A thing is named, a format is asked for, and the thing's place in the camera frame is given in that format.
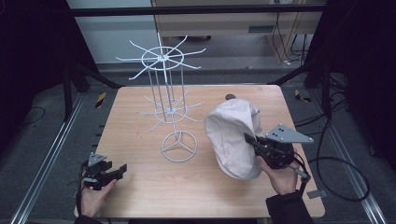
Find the black sleeve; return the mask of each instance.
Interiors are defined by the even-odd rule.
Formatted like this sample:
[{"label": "black sleeve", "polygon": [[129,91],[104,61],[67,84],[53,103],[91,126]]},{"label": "black sleeve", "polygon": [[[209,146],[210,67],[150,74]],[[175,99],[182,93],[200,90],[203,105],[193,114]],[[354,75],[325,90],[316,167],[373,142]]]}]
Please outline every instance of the black sleeve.
[{"label": "black sleeve", "polygon": [[290,194],[276,195],[265,201],[274,224],[314,223],[298,190]]},{"label": "black sleeve", "polygon": [[78,218],[76,218],[75,224],[102,224],[102,222],[91,217],[79,215]]}]

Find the human hand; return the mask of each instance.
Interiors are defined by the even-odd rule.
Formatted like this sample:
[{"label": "human hand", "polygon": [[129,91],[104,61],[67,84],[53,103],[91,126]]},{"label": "human hand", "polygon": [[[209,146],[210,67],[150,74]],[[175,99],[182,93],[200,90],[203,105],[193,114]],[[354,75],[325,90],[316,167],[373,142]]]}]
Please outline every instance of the human hand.
[{"label": "human hand", "polygon": [[107,194],[116,186],[117,180],[112,180],[101,190],[93,190],[88,187],[81,192],[81,214],[86,217],[97,217]]},{"label": "human hand", "polygon": [[257,157],[257,161],[270,177],[271,185],[277,194],[284,195],[296,191],[297,174],[294,169],[297,169],[299,165],[295,161],[290,164],[290,167],[278,170],[271,169],[261,156]]}]

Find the cabinet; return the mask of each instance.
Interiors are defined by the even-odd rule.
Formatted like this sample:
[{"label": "cabinet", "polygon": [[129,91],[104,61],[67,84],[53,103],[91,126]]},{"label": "cabinet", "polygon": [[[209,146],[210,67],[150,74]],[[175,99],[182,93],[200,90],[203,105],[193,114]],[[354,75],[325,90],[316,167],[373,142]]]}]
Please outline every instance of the cabinet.
[{"label": "cabinet", "polygon": [[[73,9],[151,7],[150,0],[67,0]],[[158,47],[154,17],[114,16],[76,17],[91,55],[97,64],[120,63],[120,58],[140,58],[142,50],[131,45],[130,40],[146,49]]]},{"label": "cabinet", "polygon": [[[267,5],[270,0],[151,0],[154,7]],[[324,3],[324,0],[292,0],[292,4]],[[272,35],[277,13],[224,13],[194,15],[157,15],[157,29],[162,37],[184,35],[266,35],[276,60],[286,60],[294,35],[313,34],[321,12],[279,13],[278,27]]]}]

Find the person's arm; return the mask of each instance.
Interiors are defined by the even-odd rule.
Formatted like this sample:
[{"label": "person's arm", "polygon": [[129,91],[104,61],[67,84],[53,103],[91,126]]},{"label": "person's arm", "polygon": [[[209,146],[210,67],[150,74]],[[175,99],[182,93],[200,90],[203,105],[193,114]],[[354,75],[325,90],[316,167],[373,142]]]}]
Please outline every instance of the person's arm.
[{"label": "person's arm", "polygon": [[80,203],[81,214],[76,218],[75,224],[101,224],[96,220],[107,194],[116,186],[117,180],[112,180],[107,186],[101,190],[93,190],[84,188],[78,203]]},{"label": "person's arm", "polygon": [[297,174],[294,169],[298,164],[293,162],[285,169],[273,170],[262,157],[257,157],[262,170],[270,177],[276,196],[265,200],[268,213],[274,224],[304,223],[312,224],[314,221],[309,216],[300,191],[297,187]]}]

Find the metal rail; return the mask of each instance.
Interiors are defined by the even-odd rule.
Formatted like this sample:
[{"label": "metal rail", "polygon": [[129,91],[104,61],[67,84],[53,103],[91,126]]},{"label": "metal rail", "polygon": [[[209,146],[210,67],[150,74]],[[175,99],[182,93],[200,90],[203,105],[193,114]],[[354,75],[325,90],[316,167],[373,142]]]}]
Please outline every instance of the metal rail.
[{"label": "metal rail", "polygon": [[81,108],[82,100],[84,99],[84,94],[79,93],[77,95],[77,99],[75,101],[75,105],[73,106],[75,109],[70,116],[68,121],[65,121],[61,127],[61,130],[58,132],[54,142],[52,143],[51,148],[43,161],[40,169],[38,170],[35,179],[26,192],[20,206],[18,207],[17,211],[14,213],[11,224],[23,224],[26,222],[27,218],[29,217],[30,212],[32,211],[33,206],[35,205],[35,201],[38,198],[41,190],[46,183],[47,177],[52,169],[53,164],[58,157],[59,152],[61,151],[62,146],[64,145],[64,140],[66,136],[69,134],[69,131],[76,119],[78,111]]}]

